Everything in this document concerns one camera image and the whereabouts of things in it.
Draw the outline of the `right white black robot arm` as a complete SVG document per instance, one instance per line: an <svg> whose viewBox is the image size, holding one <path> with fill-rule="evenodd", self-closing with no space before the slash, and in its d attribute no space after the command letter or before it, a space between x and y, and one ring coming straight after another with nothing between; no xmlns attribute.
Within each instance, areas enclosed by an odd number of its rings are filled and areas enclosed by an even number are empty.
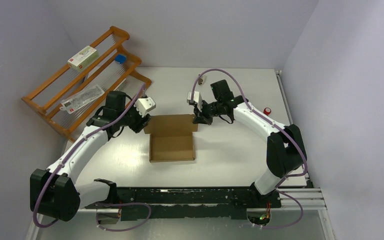
<svg viewBox="0 0 384 240"><path fill-rule="evenodd" d="M211 125L214 117L228 116L245 125L266 142L266 170L252 183L250 202L262 207L288 174L304 165L306 158L301 131L295 124L274 121L256 109L242 95L234 96L226 80L210 85L214 102L206 102L198 91L189 91L187 102L193 106L193 123Z"/></svg>

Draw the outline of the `brown cardboard box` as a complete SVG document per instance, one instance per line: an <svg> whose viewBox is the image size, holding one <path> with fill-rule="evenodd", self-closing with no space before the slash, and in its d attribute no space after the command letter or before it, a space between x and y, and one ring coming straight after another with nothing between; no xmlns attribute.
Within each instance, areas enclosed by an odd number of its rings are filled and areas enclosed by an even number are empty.
<svg viewBox="0 0 384 240"><path fill-rule="evenodd" d="M152 116L144 133L149 135L151 163L193 161L195 159L193 114Z"/></svg>

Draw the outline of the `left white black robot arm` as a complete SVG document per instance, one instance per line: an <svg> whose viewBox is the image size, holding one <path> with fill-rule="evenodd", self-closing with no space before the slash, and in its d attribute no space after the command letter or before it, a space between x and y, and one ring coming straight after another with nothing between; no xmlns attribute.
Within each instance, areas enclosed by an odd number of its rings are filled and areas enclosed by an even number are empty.
<svg viewBox="0 0 384 240"><path fill-rule="evenodd" d="M96 152L125 127L139 133L151 120L150 111L155 101L137 93L134 97L122 91L110 91L104 105L87 121L79 138L53 164L36 169L30 175L30 209L38 227L38 214L54 221L67 222L79 209L89 205L112 208L121 202L115 182L97 178L91 183L78 184L77 180Z"/></svg>

